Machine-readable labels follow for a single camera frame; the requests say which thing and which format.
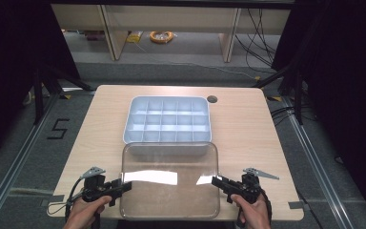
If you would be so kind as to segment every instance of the wooden table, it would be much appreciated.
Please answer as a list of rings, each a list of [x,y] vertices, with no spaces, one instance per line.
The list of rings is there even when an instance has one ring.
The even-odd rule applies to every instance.
[[[302,209],[289,207],[289,202],[299,201],[299,198],[264,94],[250,88],[100,86],[55,188],[55,196],[65,195],[66,201],[73,184],[92,166],[107,171],[104,174],[106,181],[120,177],[124,127],[131,101],[140,95],[216,96],[217,102],[210,103],[210,120],[220,174],[240,180],[243,168],[254,167],[280,177],[280,180],[260,178],[261,186],[272,202],[273,220],[303,218]],[[221,192],[220,212],[215,220],[236,220],[237,212],[238,208],[228,203]],[[64,217],[64,210],[52,216]],[[119,199],[101,216],[122,219]]]

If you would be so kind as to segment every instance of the white compartment box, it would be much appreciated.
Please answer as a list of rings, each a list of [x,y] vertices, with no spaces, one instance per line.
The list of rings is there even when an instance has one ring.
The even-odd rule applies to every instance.
[[[209,103],[196,96],[138,96],[132,100],[124,142],[211,141]]]

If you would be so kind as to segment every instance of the gray carpet floor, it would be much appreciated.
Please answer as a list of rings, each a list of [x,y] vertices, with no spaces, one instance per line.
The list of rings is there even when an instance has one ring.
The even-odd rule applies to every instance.
[[[258,73],[247,67],[221,66],[225,72],[217,69],[191,65],[155,65],[155,64],[113,64],[113,63],[77,63],[82,80],[91,86],[102,84],[140,84],[140,85],[189,85],[216,87],[250,87],[254,80],[250,76],[267,77],[268,73]],[[278,95],[280,79],[266,86],[266,96]],[[61,81],[63,87],[72,84]],[[70,99],[58,99],[39,134],[30,156],[14,182],[9,197],[0,210],[0,228],[62,228],[64,219],[47,215],[46,201],[50,198],[62,169],[67,161],[73,142],[93,95],[84,92],[72,94]],[[267,101],[269,109],[275,111],[284,105],[279,101]],[[351,222],[355,228],[366,228],[366,203],[353,183],[346,168],[335,162],[336,151],[331,146],[325,131],[315,120],[311,108],[302,110],[304,128],[313,142],[319,159],[334,184]],[[57,118],[68,118],[60,128],[68,129],[60,140],[48,139],[58,133],[51,130]],[[34,121],[34,105],[25,106],[12,123],[4,145],[0,148],[0,182],[4,178],[13,159],[21,149]],[[276,130],[283,147],[295,187],[306,198],[311,210],[305,210],[301,221],[274,221],[273,228],[338,228],[334,214],[324,197],[314,171],[304,149],[291,124],[290,118],[282,116],[274,120]],[[117,220],[102,219],[102,228],[115,228]]]

